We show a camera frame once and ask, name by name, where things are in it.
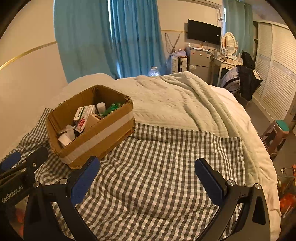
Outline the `clear plastic bottle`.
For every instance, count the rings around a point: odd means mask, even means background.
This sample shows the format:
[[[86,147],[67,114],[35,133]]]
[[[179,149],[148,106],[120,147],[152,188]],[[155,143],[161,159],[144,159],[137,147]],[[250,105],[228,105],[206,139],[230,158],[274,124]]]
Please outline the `clear plastic bottle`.
[[[70,141],[73,141],[76,138],[74,134],[74,128],[71,125],[66,126],[66,134],[69,137]]]

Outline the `red white small box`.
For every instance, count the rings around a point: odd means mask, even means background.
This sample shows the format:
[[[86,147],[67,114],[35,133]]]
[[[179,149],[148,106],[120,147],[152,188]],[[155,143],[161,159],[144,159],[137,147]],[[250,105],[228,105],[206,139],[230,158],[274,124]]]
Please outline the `red white small box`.
[[[88,117],[89,117],[89,114],[85,114],[84,116],[81,117],[77,126],[75,127],[76,132],[82,133],[84,131]]]

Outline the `white green medicine box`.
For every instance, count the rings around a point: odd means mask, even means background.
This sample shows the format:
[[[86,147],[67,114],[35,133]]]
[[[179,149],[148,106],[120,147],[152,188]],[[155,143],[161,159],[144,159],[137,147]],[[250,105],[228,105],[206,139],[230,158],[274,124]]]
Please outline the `white green medicine box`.
[[[75,124],[79,123],[81,118],[85,115],[89,115],[91,113],[97,113],[96,106],[93,105],[87,105],[87,106],[82,106],[79,107],[74,115],[73,121]]]

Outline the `small brown cardboard box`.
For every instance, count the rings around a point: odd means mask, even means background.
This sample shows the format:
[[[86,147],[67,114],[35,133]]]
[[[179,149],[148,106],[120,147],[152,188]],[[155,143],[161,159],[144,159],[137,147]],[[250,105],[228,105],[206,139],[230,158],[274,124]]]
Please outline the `small brown cardboard box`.
[[[95,113],[89,114],[84,131],[90,130],[93,126],[97,125],[101,119],[102,118]]]

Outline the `white tape roll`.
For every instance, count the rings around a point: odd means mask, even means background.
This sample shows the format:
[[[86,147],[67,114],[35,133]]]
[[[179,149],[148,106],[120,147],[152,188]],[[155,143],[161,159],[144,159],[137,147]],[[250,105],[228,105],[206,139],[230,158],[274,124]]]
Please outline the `white tape roll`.
[[[106,111],[106,105],[104,102],[100,102],[96,105],[96,108],[97,108],[97,112],[98,114],[100,115],[103,115]]]

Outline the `green snack packet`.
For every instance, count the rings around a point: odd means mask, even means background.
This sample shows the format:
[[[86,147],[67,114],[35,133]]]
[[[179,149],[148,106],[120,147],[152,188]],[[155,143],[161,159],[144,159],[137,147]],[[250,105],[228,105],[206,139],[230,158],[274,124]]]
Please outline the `green snack packet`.
[[[102,116],[107,116],[113,111],[119,109],[122,106],[121,103],[113,103],[109,108],[107,108],[101,115]]]

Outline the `wooden stool green cushion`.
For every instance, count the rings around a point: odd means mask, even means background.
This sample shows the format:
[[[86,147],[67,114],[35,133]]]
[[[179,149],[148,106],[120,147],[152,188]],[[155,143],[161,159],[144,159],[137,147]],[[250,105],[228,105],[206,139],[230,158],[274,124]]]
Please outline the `wooden stool green cushion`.
[[[283,120],[275,120],[260,136],[266,151],[272,160],[278,155],[289,133],[290,129]]]

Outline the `grey white checkered cloth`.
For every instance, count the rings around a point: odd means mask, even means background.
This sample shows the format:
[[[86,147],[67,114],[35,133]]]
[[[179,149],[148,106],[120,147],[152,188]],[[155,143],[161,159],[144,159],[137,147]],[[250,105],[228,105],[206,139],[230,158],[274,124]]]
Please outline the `grey white checkered cloth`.
[[[199,158],[245,183],[240,137],[137,123],[77,210],[99,240],[195,240],[218,210],[195,174]]]

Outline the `dark clothes on chair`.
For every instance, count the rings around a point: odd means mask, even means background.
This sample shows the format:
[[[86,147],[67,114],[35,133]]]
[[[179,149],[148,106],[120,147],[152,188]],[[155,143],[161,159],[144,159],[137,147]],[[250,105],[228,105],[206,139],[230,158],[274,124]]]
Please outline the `dark clothes on chair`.
[[[243,65],[236,65],[229,70],[218,86],[228,90],[233,95],[240,95],[249,102],[263,79],[255,71],[255,64],[251,55],[244,51],[241,57]]]

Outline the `pale green knitted blanket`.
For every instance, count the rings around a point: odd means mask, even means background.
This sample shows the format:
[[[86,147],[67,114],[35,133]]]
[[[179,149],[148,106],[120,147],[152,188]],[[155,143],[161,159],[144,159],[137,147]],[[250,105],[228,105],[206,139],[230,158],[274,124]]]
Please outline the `pale green knitted blanket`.
[[[280,201],[278,177],[251,119],[232,94],[208,85],[190,72],[115,80],[106,74],[80,77],[51,98],[48,107],[55,108],[70,97],[94,85],[117,90],[133,101],[135,120],[153,126],[199,130],[219,137],[240,136],[247,158],[246,178],[262,185],[266,197],[271,240],[280,236]]]

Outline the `clear water jug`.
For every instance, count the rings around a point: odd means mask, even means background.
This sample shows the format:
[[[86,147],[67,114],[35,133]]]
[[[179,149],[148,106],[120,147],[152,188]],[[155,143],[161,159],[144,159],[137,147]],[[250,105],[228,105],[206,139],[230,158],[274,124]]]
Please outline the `clear water jug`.
[[[148,77],[156,77],[160,76],[160,72],[156,66],[152,66],[151,69],[148,71]]]

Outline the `teal window curtain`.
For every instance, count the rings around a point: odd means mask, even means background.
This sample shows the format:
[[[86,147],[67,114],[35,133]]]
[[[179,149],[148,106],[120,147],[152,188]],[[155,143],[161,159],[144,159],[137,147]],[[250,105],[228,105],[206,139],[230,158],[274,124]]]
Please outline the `teal window curtain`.
[[[166,72],[156,1],[54,1],[54,32],[68,82]]]

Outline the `white dressing table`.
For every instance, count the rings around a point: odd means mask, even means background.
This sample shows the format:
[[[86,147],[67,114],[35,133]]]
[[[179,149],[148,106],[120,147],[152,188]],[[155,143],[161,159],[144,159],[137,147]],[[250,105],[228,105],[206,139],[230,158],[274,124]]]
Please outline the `white dressing table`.
[[[218,58],[211,57],[211,85],[213,86],[219,86],[221,79],[223,78],[223,69],[226,69],[227,71],[231,70],[237,65],[243,65],[241,61],[232,60],[230,59],[230,62],[223,61]]]

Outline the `grey cabinet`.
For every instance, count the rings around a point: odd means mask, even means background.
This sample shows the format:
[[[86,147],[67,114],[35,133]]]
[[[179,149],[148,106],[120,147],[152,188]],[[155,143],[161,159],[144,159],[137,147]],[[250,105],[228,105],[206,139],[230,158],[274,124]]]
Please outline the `grey cabinet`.
[[[210,53],[192,48],[186,49],[188,56],[188,71],[210,83]]]

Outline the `white suitcase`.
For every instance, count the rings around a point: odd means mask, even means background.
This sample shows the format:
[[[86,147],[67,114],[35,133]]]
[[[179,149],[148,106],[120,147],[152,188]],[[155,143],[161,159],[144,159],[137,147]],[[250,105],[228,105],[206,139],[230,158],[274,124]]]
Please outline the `white suitcase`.
[[[171,56],[171,74],[187,71],[187,57]]]

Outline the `white louvered wardrobe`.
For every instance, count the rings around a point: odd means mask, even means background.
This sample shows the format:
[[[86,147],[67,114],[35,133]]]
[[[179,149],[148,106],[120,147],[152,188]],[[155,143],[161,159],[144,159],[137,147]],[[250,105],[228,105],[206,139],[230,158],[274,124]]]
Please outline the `white louvered wardrobe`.
[[[295,116],[295,37],[285,25],[256,21],[255,71],[263,79],[253,95],[269,120],[291,123]]]

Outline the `oval white mirror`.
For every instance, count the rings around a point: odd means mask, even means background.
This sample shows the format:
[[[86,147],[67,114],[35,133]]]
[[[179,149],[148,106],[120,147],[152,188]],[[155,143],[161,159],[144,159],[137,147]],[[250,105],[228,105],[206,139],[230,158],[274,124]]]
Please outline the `oval white mirror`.
[[[225,33],[221,43],[222,43],[222,49],[227,50],[228,55],[235,54],[237,50],[237,41],[235,39],[235,36],[231,32]]]

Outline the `teal side curtain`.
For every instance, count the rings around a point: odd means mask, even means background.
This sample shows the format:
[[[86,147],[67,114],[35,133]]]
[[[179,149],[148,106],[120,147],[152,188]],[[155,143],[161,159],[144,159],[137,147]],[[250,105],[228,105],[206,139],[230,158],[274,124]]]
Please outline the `teal side curtain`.
[[[244,1],[223,1],[225,31],[231,32],[238,41],[238,53],[253,53],[253,12]]]

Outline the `black wall television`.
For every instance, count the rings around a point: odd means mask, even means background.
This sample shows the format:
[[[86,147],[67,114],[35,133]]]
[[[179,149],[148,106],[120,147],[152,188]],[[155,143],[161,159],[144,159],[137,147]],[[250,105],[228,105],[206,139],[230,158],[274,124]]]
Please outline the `black wall television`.
[[[220,45],[221,28],[215,25],[188,20],[187,38],[202,42]]]

